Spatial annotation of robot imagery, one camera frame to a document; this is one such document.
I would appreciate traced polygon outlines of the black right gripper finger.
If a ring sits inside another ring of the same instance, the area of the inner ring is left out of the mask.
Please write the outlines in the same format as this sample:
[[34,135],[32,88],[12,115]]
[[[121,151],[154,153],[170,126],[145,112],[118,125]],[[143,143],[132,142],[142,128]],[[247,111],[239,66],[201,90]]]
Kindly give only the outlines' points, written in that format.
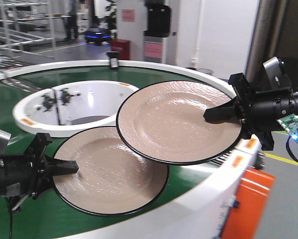
[[203,117],[208,123],[237,122],[235,102],[227,102],[223,105],[206,109]]

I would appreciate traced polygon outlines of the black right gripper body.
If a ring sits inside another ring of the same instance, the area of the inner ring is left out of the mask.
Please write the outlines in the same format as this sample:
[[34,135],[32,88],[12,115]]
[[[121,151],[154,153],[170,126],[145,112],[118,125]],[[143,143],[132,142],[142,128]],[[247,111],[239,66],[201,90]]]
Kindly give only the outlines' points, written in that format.
[[281,130],[277,119],[290,112],[291,88],[256,92],[242,73],[231,75],[228,83],[236,93],[234,106],[242,124],[241,137],[256,135],[262,150],[273,150],[272,132]]

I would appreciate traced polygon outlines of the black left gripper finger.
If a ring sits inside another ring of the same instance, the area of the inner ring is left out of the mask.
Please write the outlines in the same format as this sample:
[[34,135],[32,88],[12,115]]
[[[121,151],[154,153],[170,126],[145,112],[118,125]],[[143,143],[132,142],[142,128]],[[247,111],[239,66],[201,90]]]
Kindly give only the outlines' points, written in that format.
[[74,160],[61,160],[49,156],[45,157],[45,170],[51,176],[75,174],[78,172],[78,169],[78,164]]

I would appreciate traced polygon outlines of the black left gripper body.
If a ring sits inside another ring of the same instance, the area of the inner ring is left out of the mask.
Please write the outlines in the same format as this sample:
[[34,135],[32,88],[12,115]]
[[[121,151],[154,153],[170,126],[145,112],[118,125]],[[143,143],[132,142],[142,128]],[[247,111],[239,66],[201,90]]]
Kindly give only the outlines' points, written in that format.
[[0,153],[0,197],[25,196],[34,192],[50,143],[50,134],[37,133],[24,153]]

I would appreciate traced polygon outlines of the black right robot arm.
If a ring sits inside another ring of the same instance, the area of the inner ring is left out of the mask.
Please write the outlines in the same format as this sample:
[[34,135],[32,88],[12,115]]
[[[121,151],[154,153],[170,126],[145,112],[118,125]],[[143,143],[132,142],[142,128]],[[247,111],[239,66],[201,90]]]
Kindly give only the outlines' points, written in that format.
[[244,74],[230,76],[228,83],[236,97],[218,107],[207,109],[204,119],[210,123],[236,121],[242,124],[241,137],[256,135],[263,150],[273,150],[271,132],[283,130],[278,119],[298,114],[298,92],[291,88],[279,88],[256,92]]

